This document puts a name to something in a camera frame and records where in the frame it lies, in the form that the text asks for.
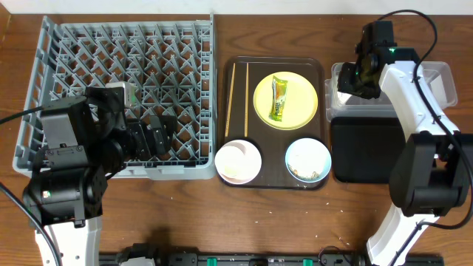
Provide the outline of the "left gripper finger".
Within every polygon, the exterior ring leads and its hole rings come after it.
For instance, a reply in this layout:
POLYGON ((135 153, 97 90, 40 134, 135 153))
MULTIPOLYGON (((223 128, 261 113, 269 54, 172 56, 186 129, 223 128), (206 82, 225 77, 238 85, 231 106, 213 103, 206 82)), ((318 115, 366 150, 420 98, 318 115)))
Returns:
POLYGON ((167 154, 171 148, 171 138, 164 128, 151 128, 147 132, 147 142, 151 155, 167 154))
POLYGON ((150 129, 158 139, 172 139, 177 130, 177 118, 173 115, 156 115, 149 118, 150 129))

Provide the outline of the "green snack wrapper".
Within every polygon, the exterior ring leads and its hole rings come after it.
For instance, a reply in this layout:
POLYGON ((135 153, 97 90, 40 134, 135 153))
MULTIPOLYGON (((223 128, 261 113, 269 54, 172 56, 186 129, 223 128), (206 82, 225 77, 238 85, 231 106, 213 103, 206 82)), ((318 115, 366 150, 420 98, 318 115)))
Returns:
POLYGON ((288 81, 282 80, 275 75, 271 83, 273 91, 273 102, 269 118, 275 121, 282 121, 283 110, 285 107, 285 101, 287 97, 287 84, 288 81))

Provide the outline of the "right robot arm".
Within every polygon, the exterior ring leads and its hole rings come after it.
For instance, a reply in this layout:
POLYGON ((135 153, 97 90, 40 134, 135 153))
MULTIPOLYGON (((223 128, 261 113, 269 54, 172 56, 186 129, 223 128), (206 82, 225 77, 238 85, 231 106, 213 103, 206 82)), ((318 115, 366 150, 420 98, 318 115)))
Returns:
POLYGON ((455 230, 438 219, 461 206, 472 193, 472 135, 445 115, 423 75, 422 58, 399 47, 385 18, 366 24, 355 63, 343 64, 337 89, 360 98, 390 100, 406 144, 389 179, 391 207, 367 241, 371 265, 403 265, 410 248, 428 228, 455 230))

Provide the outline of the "light blue bowl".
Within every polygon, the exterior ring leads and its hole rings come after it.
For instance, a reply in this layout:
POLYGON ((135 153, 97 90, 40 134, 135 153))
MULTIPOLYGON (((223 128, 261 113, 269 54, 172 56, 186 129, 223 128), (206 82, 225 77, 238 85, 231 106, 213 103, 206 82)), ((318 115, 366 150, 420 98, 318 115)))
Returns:
POLYGON ((285 165, 290 175, 303 183, 317 183, 330 173, 332 157, 321 141, 301 138, 292 142, 285 153, 285 165))

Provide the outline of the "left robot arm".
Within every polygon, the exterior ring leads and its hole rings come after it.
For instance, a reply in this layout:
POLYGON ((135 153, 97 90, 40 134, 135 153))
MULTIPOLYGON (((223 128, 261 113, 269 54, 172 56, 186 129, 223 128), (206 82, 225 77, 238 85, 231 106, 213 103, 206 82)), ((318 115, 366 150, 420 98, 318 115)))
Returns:
POLYGON ((107 181, 129 160, 166 154, 177 129, 172 115, 126 119, 123 100, 79 96, 42 109, 47 139, 35 157, 24 204, 41 223, 43 263, 98 265, 107 181))

